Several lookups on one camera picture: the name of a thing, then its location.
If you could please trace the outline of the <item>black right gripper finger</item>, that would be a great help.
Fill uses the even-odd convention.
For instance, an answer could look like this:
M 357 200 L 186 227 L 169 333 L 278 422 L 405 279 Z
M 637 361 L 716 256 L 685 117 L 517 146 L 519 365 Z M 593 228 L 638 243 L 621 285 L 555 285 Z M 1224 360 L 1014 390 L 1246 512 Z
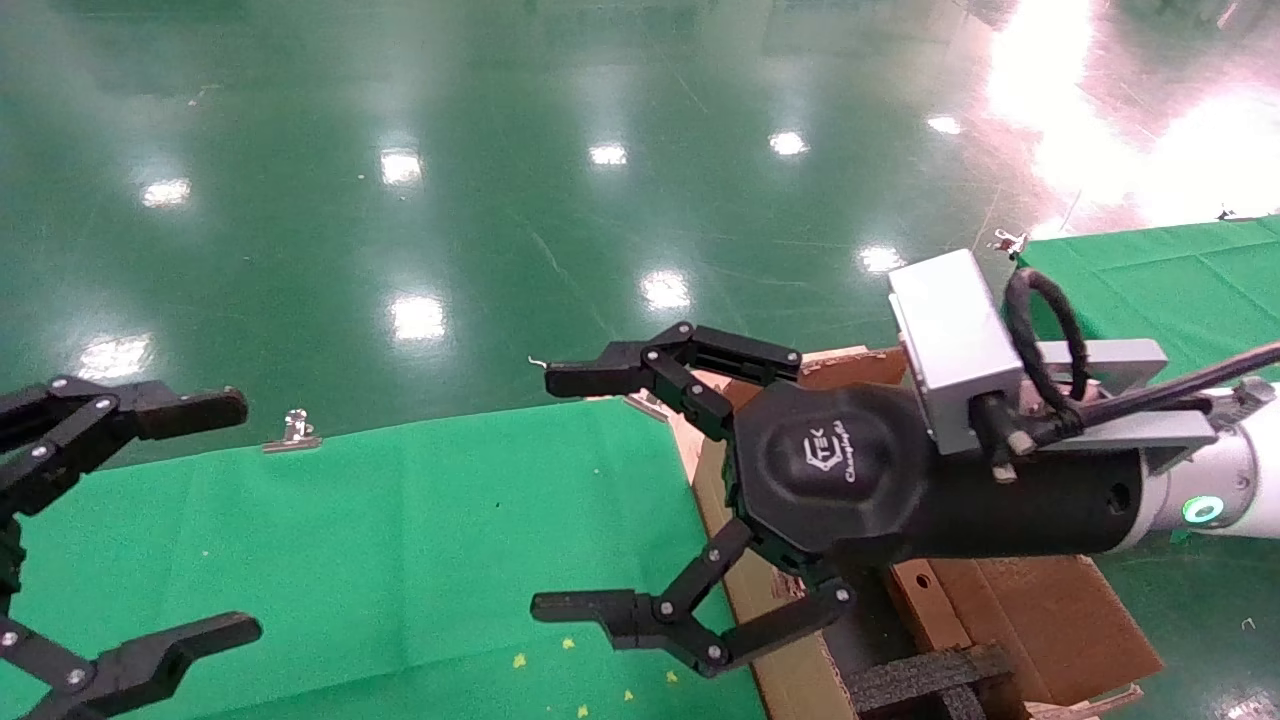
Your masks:
M 654 395 L 707 438 L 723 441 L 733 432 L 733 405 L 692 373 L 718 375 L 767 387 L 795 382 L 803 355 L 794 348 L 691 322 L 678 322 L 644 341 L 613 341 L 590 361 L 549 363 L 545 389 L 557 398 Z
M 695 611 L 751 548 L 748 524 L 726 523 L 659 594 L 631 589 L 535 593 L 530 614 L 540 623 L 595 623 L 614 650 L 662 650 L 704 678 L 749 664 L 815 634 L 854 606 L 840 579 L 815 583 L 806 594 L 760 616 L 714 632 Z

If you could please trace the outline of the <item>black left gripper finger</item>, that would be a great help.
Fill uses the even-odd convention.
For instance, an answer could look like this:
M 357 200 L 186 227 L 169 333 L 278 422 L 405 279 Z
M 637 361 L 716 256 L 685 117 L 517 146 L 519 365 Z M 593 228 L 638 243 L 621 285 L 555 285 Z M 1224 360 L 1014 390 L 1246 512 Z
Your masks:
M 3 661 L 47 685 L 26 719 L 111 719 L 163 702 L 195 662 L 262 637 L 256 618 L 216 615 L 86 659 L 10 618 L 1 629 Z
M 1 514 L 32 518 L 134 439 L 160 441 L 247 421 L 234 387 L 178 395 L 160 380 L 101 386 L 56 377 L 1 400 Z

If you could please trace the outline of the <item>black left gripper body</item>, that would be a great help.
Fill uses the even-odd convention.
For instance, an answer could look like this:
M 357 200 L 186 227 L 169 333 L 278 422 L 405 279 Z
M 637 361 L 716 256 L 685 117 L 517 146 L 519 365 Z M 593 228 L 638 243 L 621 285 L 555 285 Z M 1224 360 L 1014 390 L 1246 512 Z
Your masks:
M 24 561 L 26 548 L 22 546 L 20 523 L 4 520 L 0 534 L 0 602 L 3 611 L 9 611 L 12 598 L 20 593 L 20 573 Z

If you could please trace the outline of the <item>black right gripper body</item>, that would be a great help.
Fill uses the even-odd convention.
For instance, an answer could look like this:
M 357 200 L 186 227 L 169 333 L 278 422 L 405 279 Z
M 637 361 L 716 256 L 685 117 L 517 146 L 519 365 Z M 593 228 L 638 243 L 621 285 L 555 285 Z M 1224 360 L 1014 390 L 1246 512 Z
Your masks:
M 1002 483 L 980 452 L 942 455 L 904 388 L 769 386 L 733 414 L 728 503 L 753 551 L 797 577 L 1094 555 L 1137 524 L 1143 469 L 1135 450 L 1047 452 Z

